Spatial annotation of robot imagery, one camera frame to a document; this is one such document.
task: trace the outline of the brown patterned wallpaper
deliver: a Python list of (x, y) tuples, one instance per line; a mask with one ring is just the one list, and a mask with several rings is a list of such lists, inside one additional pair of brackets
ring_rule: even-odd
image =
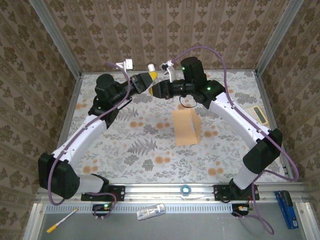
[(28, 1), (0, 1), (0, 239), (23, 237), (38, 158), (56, 148), (75, 84)]
[[(231, 69), (254, 69), (289, 0), (45, 0), (83, 72), (132, 58), (135, 70), (193, 46)], [(222, 65), (203, 49), (205, 69)]]
[(320, 1), (305, 0), (262, 74), (288, 153), (320, 217)]

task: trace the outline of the blue stapler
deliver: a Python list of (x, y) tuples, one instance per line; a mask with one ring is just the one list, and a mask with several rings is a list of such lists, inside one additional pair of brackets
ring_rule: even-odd
[(278, 201), (288, 229), (297, 229), (299, 227), (298, 221), (289, 192), (285, 190), (276, 191), (275, 197)]

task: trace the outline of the patterned table surface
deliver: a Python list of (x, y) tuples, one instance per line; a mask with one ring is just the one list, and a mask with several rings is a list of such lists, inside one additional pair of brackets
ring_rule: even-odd
[[(209, 80), (223, 83), (223, 72), (206, 71)], [(112, 74), (124, 82), (121, 73)], [(82, 124), (95, 97), (99, 74), (85, 74), (73, 115), (69, 137)], [(158, 78), (167, 79), (162, 73)], [(253, 72), (230, 71), (229, 92), (243, 108), (264, 106)], [(193, 106), (192, 97), (183, 104)], [(199, 144), (176, 146), (171, 111), (182, 109), (179, 98), (158, 99), (148, 91), (133, 98), (121, 110), (111, 127), (96, 139), (77, 165), (79, 174), (99, 174), (114, 184), (218, 183), (229, 182), (237, 174), (249, 151), (245, 142), (217, 114), (202, 105), (194, 109), (201, 118)], [(268, 169), (284, 174), (279, 159)], [(265, 173), (259, 182), (282, 182)]]

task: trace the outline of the white clamp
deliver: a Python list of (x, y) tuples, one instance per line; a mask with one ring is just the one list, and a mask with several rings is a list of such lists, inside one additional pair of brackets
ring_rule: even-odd
[(125, 59), (124, 62), (117, 62), (116, 65), (124, 69), (125, 72), (127, 72), (127, 70), (132, 70), (134, 68), (132, 59)]
[(162, 68), (165, 75), (169, 74), (170, 83), (177, 79), (176, 70), (174, 69), (174, 63), (171, 62), (171, 60), (167, 61), (166, 63), (162, 63), (160, 65), (160, 68)]

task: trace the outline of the calculator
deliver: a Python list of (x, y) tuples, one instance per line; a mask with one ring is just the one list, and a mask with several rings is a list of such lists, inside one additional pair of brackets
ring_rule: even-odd
[(259, 106), (251, 106), (244, 109), (253, 119), (262, 124), (263, 126), (268, 126), (269, 122), (264, 112)]

